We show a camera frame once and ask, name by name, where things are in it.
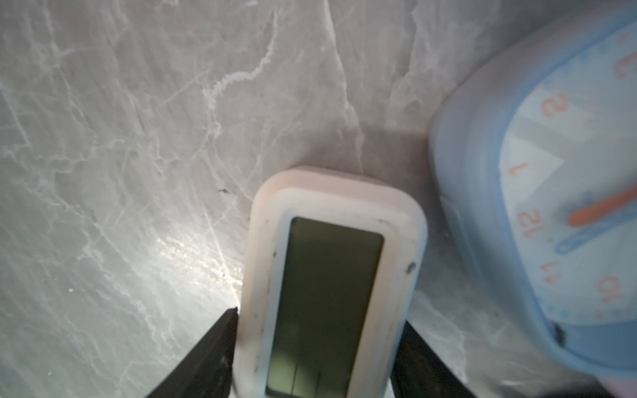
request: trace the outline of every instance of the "dirt spot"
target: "dirt spot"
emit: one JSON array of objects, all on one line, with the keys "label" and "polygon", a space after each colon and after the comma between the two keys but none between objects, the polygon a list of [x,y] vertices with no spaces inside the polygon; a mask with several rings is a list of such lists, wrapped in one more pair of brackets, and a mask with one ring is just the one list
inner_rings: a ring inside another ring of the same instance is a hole
[{"label": "dirt spot", "polygon": [[407,269],[405,270],[405,272],[407,273],[407,275],[411,274],[412,271],[416,269],[416,263],[415,262],[411,262],[409,263],[409,265],[407,266]]},{"label": "dirt spot", "polygon": [[560,347],[566,346],[566,331],[558,324],[554,324],[555,327],[555,340]]}]

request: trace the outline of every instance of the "marble wall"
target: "marble wall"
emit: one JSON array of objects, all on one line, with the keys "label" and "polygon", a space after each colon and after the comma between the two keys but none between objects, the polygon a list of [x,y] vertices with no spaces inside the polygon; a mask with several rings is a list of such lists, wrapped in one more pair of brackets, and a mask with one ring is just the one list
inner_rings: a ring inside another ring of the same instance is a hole
[{"label": "marble wall", "polygon": [[3,0],[0,396],[144,396],[238,304],[252,199],[300,164],[422,203],[410,320],[477,395],[584,380],[466,276],[426,138],[471,72],[588,3]]}]

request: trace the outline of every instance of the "blue clock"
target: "blue clock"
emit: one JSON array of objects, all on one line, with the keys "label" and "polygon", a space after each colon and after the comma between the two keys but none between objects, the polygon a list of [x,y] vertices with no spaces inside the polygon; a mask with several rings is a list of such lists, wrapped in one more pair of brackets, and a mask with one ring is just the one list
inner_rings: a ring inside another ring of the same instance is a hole
[{"label": "blue clock", "polygon": [[637,3],[490,61],[430,144],[454,238],[500,306],[563,364],[637,376]]}]

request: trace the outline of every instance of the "clock number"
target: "clock number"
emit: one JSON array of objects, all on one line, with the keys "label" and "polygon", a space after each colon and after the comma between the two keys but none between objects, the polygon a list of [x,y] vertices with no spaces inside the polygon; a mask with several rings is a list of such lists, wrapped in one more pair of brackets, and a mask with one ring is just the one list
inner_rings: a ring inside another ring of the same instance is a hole
[{"label": "clock number", "polygon": [[522,163],[522,164],[521,164],[521,165],[519,165],[519,166],[515,166],[515,167],[511,168],[511,169],[509,170],[509,174],[510,174],[510,175],[512,175],[512,176],[514,176],[514,177],[517,177],[517,175],[518,175],[518,171],[520,171],[520,170],[522,170],[522,169],[525,169],[525,168],[527,168],[527,167],[529,167],[529,164],[528,164],[527,162],[524,162],[524,163]]},{"label": "clock number", "polygon": [[533,210],[533,213],[520,213],[518,215],[518,222],[525,229],[524,236],[530,238],[536,232],[542,231],[544,227],[540,225],[542,217],[537,209]]},{"label": "clock number", "polygon": [[542,115],[545,118],[551,118],[558,113],[566,111],[568,111],[568,96],[565,93],[542,101]]},{"label": "clock number", "polygon": [[599,280],[597,288],[601,300],[606,304],[612,304],[622,297],[622,283],[614,276]]},{"label": "clock number", "polygon": [[637,73],[637,52],[618,60],[615,64],[615,76],[618,79],[625,79],[632,73]]},{"label": "clock number", "polygon": [[[549,273],[551,272],[553,267],[555,267],[556,265],[557,265],[557,261],[551,261],[551,262],[547,262],[546,264],[542,264],[540,269],[546,273]],[[546,278],[544,278],[544,282],[546,282],[547,285],[552,285],[554,281],[562,279],[563,276],[564,275],[558,270],[556,274],[549,275]]]}]

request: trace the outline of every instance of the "blank display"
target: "blank display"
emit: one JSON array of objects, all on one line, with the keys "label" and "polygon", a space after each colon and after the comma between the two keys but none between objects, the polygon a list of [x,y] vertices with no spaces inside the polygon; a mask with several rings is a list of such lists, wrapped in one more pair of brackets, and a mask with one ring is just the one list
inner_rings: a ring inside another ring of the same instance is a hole
[{"label": "blank display", "polygon": [[267,396],[346,396],[383,242],[375,232],[292,220]]}]

